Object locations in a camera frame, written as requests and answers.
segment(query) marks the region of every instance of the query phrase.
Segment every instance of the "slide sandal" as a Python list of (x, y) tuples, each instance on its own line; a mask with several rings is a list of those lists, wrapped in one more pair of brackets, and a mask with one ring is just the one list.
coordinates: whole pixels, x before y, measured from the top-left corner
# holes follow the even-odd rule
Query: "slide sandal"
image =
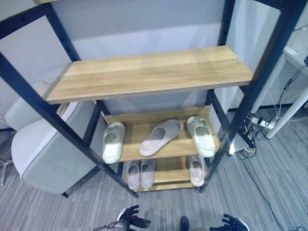
[(197, 116), (189, 117), (186, 126), (198, 153), (204, 157), (214, 156), (215, 143), (204, 119)]
[(122, 155), (125, 126), (120, 122), (110, 124), (103, 134), (103, 161), (106, 164), (117, 162)]
[(141, 186), (149, 189), (153, 185), (155, 160), (141, 160)]
[(202, 186), (204, 184), (205, 177), (203, 157), (200, 155), (188, 156), (188, 167), (192, 185), (196, 187)]
[(127, 163), (127, 184), (132, 190), (140, 187), (140, 161), (130, 161)]
[(151, 156), (175, 138), (183, 129), (183, 124), (177, 119), (167, 120), (155, 127), (151, 134), (141, 143), (139, 153)]

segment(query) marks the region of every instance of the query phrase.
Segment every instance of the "wood grain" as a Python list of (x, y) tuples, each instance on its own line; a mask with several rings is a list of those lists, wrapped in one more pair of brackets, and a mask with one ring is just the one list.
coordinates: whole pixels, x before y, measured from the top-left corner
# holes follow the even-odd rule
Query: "wood grain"
[(184, 189), (193, 188), (194, 186), (190, 181), (179, 181), (179, 182), (169, 182), (169, 183), (156, 183), (149, 189), (139, 188), (137, 192), (148, 192), (148, 191), (159, 191), (168, 189)]
[(194, 107), (189, 109), (167, 110), (162, 112), (146, 112), (135, 114), (121, 114), (121, 115), (106, 115), (105, 120), (108, 124), (114, 122), (122, 122), (126, 125), (146, 124), (146, 123), (161, 123), (168, 119), (186, 120), (191, 116), (208, 117), (210, 107)]
[[(123, 143), (122, 156), (120, 162), (129, 160), (141, 160), (141, 159), (157, 159), (157, 158), (168, 158), (176, 156), (187, 156), (197, 154), (194, 142), (186, 128), (186, 120), (190, 116), (200, 116), (209, 125), (209, 129), (213, 135), (213, 139), (216, 145), (216, 151), (218, 150), (220, 143), (217, 135), (215, 134), (212, 125), (208, 119), (208, 107), (204, 108), (192, 108), (192, 109), (179, 109), (165, 112), (153, 112), (153, 113), (140, 113), (140, 114), (127, 114), (119, 116), (106, 116), (106, 121), (111, 122), (122, 122), (126, 126), (126, 134)], [(152, 156), (144, 157), (139, 153), (139, 147), (144, 139), (146, 139), (151, 131), (160, 123), (167, 119), (178, 118), (184, 124), (184, 129), (179, 135), (160, 149), (157, 153)]]
[(250, 70), (227, 46), (73, 62), (45, 99), (98, 100), (249, 84)]
[(190, 180), (186, 156), (156, 160), (154, 183), (186, 180)]

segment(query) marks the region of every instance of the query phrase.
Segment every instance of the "black cable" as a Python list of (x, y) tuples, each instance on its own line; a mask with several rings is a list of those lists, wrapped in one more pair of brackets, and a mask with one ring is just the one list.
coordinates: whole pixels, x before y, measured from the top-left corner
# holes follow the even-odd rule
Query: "black cable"
[(274, 219), (275, 219), (275, 221), (276, 221), (278, 227), (279, 227), (282, 231), (284, 231), (284, 229), (283, 229), (281, 223), (279, 222), (278, 218), (276, 217), (276, 214), (274, 213), (274, 211), (273, 211), (273, 209), (272, 209), (272, 207), (271, 207), (271, 204), (270, 204), (270, 202), (269, 202), (268, 196), (267, 196), (267, 194), (266, 194), (266, 192), (265, 192), (265, 190), (264, 190), (264, 187), (263, 187), (263, 185), (262, 185), (262, 183), (261, 183), (260, 178), (258, 177), (258, 175), (257, 175), (257, 173), (256, 173), (256, 170), (255, 170), (254, 166), (252, 165), (250, 159), (247, 159), (247, 160), (248, 160), (248, 162), (250, 163), (250, 165), (251, 165), (251, 167), (252, 167), (252, 169), (253, 169), (253, 171), (254, 171), (254, 173), (255, 173), (257, 179), (259, 180), (260, 185), (261, 185), (261, 187), (263, 188), (264, 194), (263, 194), (263, 192), (261, 191), (261, 189), (260, 189), (260, 187), (258, 186), (257, 182), (255, 181), (255, 179), (253, 178), (252, 174), (249, 172), (247, 166), (245, 165), (245, 163), (244, 163), (244, 161), (243, 161), (243, 165), (244, 165), (244, 167), (245, 167), (245, 169), (246, 169), (246, 172), (248, 173), (249, 177), (251, 178), (251, 180), (252, 180), (253, 183), (255, 184), (256, 188), (258, 189), (258, 191), (259, 191), (259, 193), (261, 194), (262, 198), (264, 199), (265, 203), (266, 203), (266, 204), (268, 205), (268, 207), (270, 208), (270, 211), (271, 211), (271, 213), (272, 213), (272, 215), (273, 215), (273, 217), (274, 217)]
[(308, 24), (306, 24), (306, 25), (304, 25), (304, 26), (301, 26), (301, 27), (299, 27), (299, 28), (296, 28), (296, 29), (294, 29), (293, 31), (297, 31), (297, 30), (303, 29), (304, 27), (307, 27), (307, 26), (308, 26)]
[[(257, 154), (257, 146), (256, 146), (255, 138), (256, 138), (256, 136), (254, 135), (252, 141), (253, 141), (253, 143), (254, 143), (254, 146), (256, 147), (255, 153), (254, 153), (252, 156), (249, 156), (249, 154), (248, 154), (247, 152), (245, 153), (245, 151), (240, 150), (240, 151), (238, 151), (238, 152), (236, 153), (236, 157), (239, 158), (240, 160), (242, 160), (242, 163), (243, 163), (243, 165), (244, 165), (244, 167), (245, 167), (246, 172), (248, 173), (249, 177), (251, 178), (251, 180), (252, 180), (253, 183), (255, 184), (256, 188), (258, 189), (258, 191), (259, 191), (259, 193), (261, 194), (262, 198), (264, 199), (265, 203), (266, 203), (266, 204), (268, 205), (268, 207), (270, 208), (270, 211), (271, 211), (271, 213), (272, 213), (272, 215), (273, 215), (273, 217), (274, 217), (274, 219), (275, 219), (275, 222), (277, 223), (278, 227), (279, 227), (282, 231), (284, 231), (284, 229), (283, 229), (281, 223), (279, 222), (278, 218), (276, 217), (276, 214), (274, 213), (274, 211), (273, 211), (273, 209), (272, 209), (272, 206), (271, 206), (271, 204), (270, 204), (269, 197), (268, 197), (267, 194), (266, 194), (266, 191), (265, 191), (265, 189), (264, 189), (264, 187), (263, 187), (263, 185), (262, 185), (262, 183), (261, 183), (261, 180), (260, 180), (260, 178), (259, 178), (259, 176), (258, 176), (258, 174), (257, 174), (257, 172), (256, 172), (256, 170), (255, 170), (255, 168), (254, 168), (254, 166), (253, 166), (253, 164), (252, 164), (251, 161), (250, 161), (250, 158), (253, 158), (253, 157), (256, 156), (256, 154)], [(261, 188), (260, 188), (259, 185), (257, 184), (256, 180), (254, 179), (254, 177), (252, 176), (252, 174), (250, 173), (250, 171), (248, 170), (246, 164), (244, 163), (244, 160), (247, 160), (247, 161), (250, 163), (250, 166), (251, 166), (251, 168), (252, 168), (252, 170), (253, 170), (255, 176), (257, 177), (257, 179), (258, 179), (258, 181), (259, 181), (259, 184), (260, 184), (260, 186), (262, 187), (262, 190), (263, 190), (264, 193), (262, 192)], [(302, 228), (304, 231), (307, 231), (306, 228), (303, 227), (303, 226), (297, 226), (297, 227), (295, 227), (295, 228), (292, 228), (290, 231), (300, 231), (300, 228)]]
[[(282, 99), (283, 96), (285, 95), (285, 93), (289, 90), (290, 85), (297, 79), (297, 77), (299, 76), (300, 72), (306, 67), (306, 65), (302, 65), (300, 66), (295, 73), (292, 75), (292, 77), (286, 82), (282, 93), (280, 94), (277, 106), (279, 106), (282, 103)], [(269, 124), (274, 120), (274, 118), (276, 117), (276, 113), (277, 113), (277, 107), (274, 109), (274, 111), (270, 114), (270, 119), (269, 119)]]

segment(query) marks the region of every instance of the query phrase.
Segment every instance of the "white slipper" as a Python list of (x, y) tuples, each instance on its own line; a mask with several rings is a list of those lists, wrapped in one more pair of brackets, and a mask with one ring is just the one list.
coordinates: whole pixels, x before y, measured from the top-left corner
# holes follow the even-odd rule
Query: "white slipper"
[(205, 177), (205, 165), (203, 156), (188, 156), (188, 167), (192, 185), (196, 187), (202, 186), (204, 184)]
[(186, 126), (198, 153), (204, 157), (214, 156), (215, 143), (204, 119), (197, 116), (189, 117)]
[(155, 127), (151, 134), (142, 142), (139, 152), (143, 156), (151, 156), (175, 138), (183, 129), (177, 119), (170, 119)]
[(127, 183), (132, 190), (140, 187), (140, 161), (127, 162)]
[(155, 160), (141, 160), (141, 186), (149, 189), (153, 185)]
[(103, 161), (113, 164), (121, 158), (125, 126), (120, 122), (110, 124), (103, 134)]

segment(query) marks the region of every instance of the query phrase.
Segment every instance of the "electrical wire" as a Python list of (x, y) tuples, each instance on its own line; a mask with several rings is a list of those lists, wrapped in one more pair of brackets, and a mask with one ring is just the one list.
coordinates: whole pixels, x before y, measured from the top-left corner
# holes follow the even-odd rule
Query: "electrical wire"
[[(265, 201), (265, 203), (267, 204), (267, 206), (270, 208), (270, 211), (274, 217), (274, 220), (276, 222), (276, 224), (278, 225), (278, 227), (280, 228), (280, 230), (284, 231), (283, 227), (282, 227), (282, 224), (280, 223), (280, 221), (278, 220), (272, 206), (271, 206), (271, 203), (270, 203), (270, 200), (269, 200), (269, 197), (268, 195), (266, 194), (266, 191), (261, 183), (261, 179), (259, 178), (253, 164), (251, 163), (250, 159), (255, 157), (256, 154), (257, 154), (257, 145), (255, 143), (255, 138), (256, 136), (258, 135), (258, 133), (260, 132), (260, 130), (258, 130), (252, 137), (248, 135), (248, 138), (251, 139), (251, 141), (254, 143), (254, 146), (255, 146), (255, 153), (252, 155), (252, 156), (249, 156), (249, 152), (245, 153), (245, 151), (243, 150), (240, 150), (238, 152), (236, 152), (236, 157), (239, 158), (240, 160), (242, 160), (242, 163), (244, 165), (244, 168), (246, 170), (246, 172), (248, 173), (249, 177), (251, 178), (252, 182), (254, 183), (254, 185), (256, 186), (257, 190), (259, 191), (259, 193), (261, 194), (263, 200)], [(244, 160), (247, 160), (254, 172), (254, 175), (256, 176), (259, 184), (257, 183), (257, 181), (254, 179), (254, 177), (252, 176), (252, 173), (248, 170), (248, 167), (246, 166)], [(290, 231), (301, 231), (300, 229), (303, 229), (303, 231), (307, 231), (305, 227), (303, 226), (297, 226), (297, 227), (294, 227), (292, 228)]]
[(272, 208), (272, 206), (271, 206), (271, 204), (270, 204), (270, 202), (269, 202), (269, 198), (268, 198), (268, 196), (267, 196), (267, 194), (266, 194), (266, 192), (265, 192), (265, 190), (264, 190), (264, 187), (263, 187), (263, 185), (262, 185), (262, 183), (261, 183), (260, 178), (258, 177), (258, 175), (257, 175), (257, 173), (256, 173), (256, 170), (255, 170), (254, 166), (252, 165), (252, 163), (251, 163), (251, 161), (250, 161), (249, 158), (247, 159), (247, 161), (250, 163), (251, 168), (252, 168), (252, 170), (254, 171), (255, 176), (257, 177), (257, 179), (258, 179), (258, 181), (259, 181), (259, 184), (260, 184), (260, 186), (262, 187), (264, 193), (262, 192), (260, 186), (257, 184), (256, 180), (254, 179), (254, 177), (252, 176), (251, 172), (248, 170), (246, 164), (245, 164), (244, 161), (243, 161), (243, 165), (244, 165), (244, 167), (245, 167), (245, 169), (246, 169), (246, 172), (248, 173), (249, 177), (251, 178), (251, 180), (252, 180), (253, 183), (255, 184), (256, 188), (258, 189), (258, 191), (259, 191), (259, 193), (261, 194), (262, 198), (264, 199), (265, 203), (266, 203), (266, 204), (268, 205), (268, 207), (270, 208), (270, 211), (271, 211), (271, 213), (272, 213), (272, 215), (273, 215), (273, 217), (274, 217), (274, 219), (275, 219), (275, 221), (276, 221), (278, 227), (280, 228), (280, 230), (284, 231), (284, 229), (283, 229), (281, 223), (279, 222), (278, 218), (276, 217), (275, 212), (273, 211), (273, 208)]
[(288, 122), (297, 122), (297, 121), (301, 121), (301, 120), (304, 120), (304, 119), (308, 119), (308, 116), (300, 118), (300, 119), (290, 119), (290, 120), (288, 120)]
[(304, 26), (301, 26), (301, 27), (299, 27), (299, 28), (297, 28), (297, 29), (294, 29), (293, 32), (294, 32), (294, 31), (297, 31), (297, 30), (301, 30), (301, 29), (303, 29), (304, 27), (307, 27), (307, 26), (308, 26), (308, 24), (306, 24), (306, 25), (304, 25)]
[(283, 88), (283, 91), (282, 93), (280, 94), (280, 97), (279, 97), (279, 100), (278, 100), (278, 103), (277, 105), (279, 105), (279, 111), (278, 109), (276, 108), (275, 106), (275, 109), (274, 111), (271, 113), (270, 115), (270, 120), (269, 120), (269, 123), (268, 125), (273, 122), (273, 121), (277, 121), (279, 116), (280, 116), (280, 113), (281, 113), (281, 107), (282, 107), (282, 101), (283, 101), (283, 97), (285, 95), (285, 93), (289, 90), (290, 88), (290, 85), (297, 79), (297, 77), (299, 76), (300, 72), (306, 67), (306, 65), (302, 65), (300, 66), (296, 71), (295, 73), (292, 75), (292, 77), (286, 82), (284, 88)]

